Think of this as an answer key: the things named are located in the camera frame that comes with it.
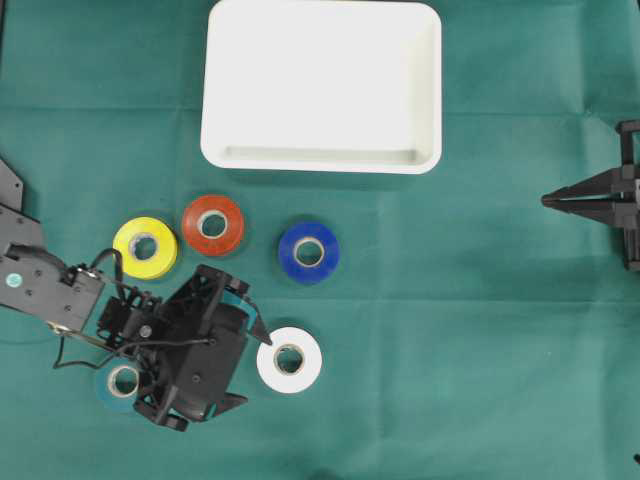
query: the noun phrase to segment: green tablecloth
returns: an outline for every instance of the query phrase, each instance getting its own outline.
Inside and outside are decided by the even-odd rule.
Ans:
[[[541,194],[619,162],[640,117],[635,0],[433,0],[444,34],[444,154],[427,175],[222,170],[199,150],[212,0],[8,0],[0,153],[48,247],[88,261],[126,220],[178,230],[197,195],[246,214],[242,248],[182,245],[149,284],[200,263],[246,279],[271,329],[318,339],[300,395],[267,389],[251,341],[231,391],[250,403],[186,434],[109,413],[92,372],[51,371],[57,341],[0,312],[3,478],[621,479],[640,450],[640,277],[606,227]],[[275,247],[300,218],[342,262],[302,287]],[[99,354],[75,343],[75,357]]]

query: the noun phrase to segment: white tray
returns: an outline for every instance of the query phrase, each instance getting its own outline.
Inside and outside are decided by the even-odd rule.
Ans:
[[[225,168],[427,172],[442,150],[441,49],[421,3],[222,0],[202,153]]]

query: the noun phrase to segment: blue tape roll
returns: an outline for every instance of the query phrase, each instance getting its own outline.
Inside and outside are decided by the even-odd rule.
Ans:
[[[118,371],[123,368],[130,368],[138,372],[138,367],[129,360],[114,358],[96,372],[94,384],[96,395],[105,407],[114,412],[129,413],[133,412],[133,403],[136,401],[138,387],[136,386],[129,395],[117,393],[117,389],[115,389],[115,377]]]
[[[304,241],[317,241],[322,246],[323,256],[312,266],[306,266],[296,259],[296,247]],[[280,239],[278,258],[282,269],[295,281],[312,285],[327,278],[338,266],[340,246],[335,235],[321,223],[298,223]]]

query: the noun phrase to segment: cable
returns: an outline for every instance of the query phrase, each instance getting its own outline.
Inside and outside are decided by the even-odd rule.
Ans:
[[[71,362],[60,363],[60,361],[62,360],[62,356],[64,355],[64,339],[65,339],[64,336],[60,337],[60,348],[58,349],[58,356],[56,357],[55,362],[53,362],[54,370],[58,370],[59,368],[72,367],[72,366],[82,366],[82,367],[91,368],[93,370],[100,370],[107,363],[109,363],[109,361],[111,361],[114,357],[125,356],[125,357],[131,358],[132,356],[127,355],[125,351],[132,347],[145,347],[149,345],[156,345],[156,346],[162,346],[162,347],[185,347],[187,345],[198,345],[201,343],[206,343],[209,345],[215,345],[216,343],[215,338],[199,338],[199,339],[183,340],[179,342],[174,342],[170,340],[155,340],[155,341],[150,340],[150,341],[141,341],[141,342],[131,342],[114,350],[113,353],[108,355],[104,360],[102,360],[98,364],[86,362],[84,360],[74,360]]]
[[[104,367],[113,357],[115,357],[115,353],[112,353],[107,358],[105,358],[102,362],[95,364],[91,362],[85,362],[84,360],[74,360],[71,362],[60,363],[62,360],[62,355],[64,354],[64,335],[60,337],[60,348],[58,349],[58,356],[56,357],[56,361],[53,362],[53,369],[58,370],[59,368],[72,367],[74,365],[83,366],[92,368],[93,370],[100,370]]]
[[[91,262],[89,266],[90,269],[97,268],[100,263],[102,263],[106,258],[113,255],[114,258],[114,270],[116,281],[114,282],[116,285],[116,291],[118,292],[118,297],[121,301],[125,301],[124,288],[122,287],[122,253],[120,253],[115,248],[105,248],[102,252],[98,254],[98,256]]]

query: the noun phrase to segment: tape roll hole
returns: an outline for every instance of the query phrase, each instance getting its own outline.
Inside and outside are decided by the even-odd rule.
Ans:
[[[317,238],[301,238],[293,246],[293,258],[305,268],[317,267],[324,258],[324,246]]]
[[[209,210],[198,218],[198,231],[205,238],[215,240],[227,233],[229,220],[219,210]]]
[[[125,365],[114,368],[109,373],[108,387],[109,391],[119,398],[126,398],[138,391],[138,383],[140,376],[138,371],[134,368],[127,367]]]
[[[295,345],[283,345],[276,351],[273,361],[284,375],[295,375],[304,365],[304,353]]]
[[[129,253],[137,260],[151,260],[158,251],[158,242],[150,233],[141,233],[133,237],[129,243]]]

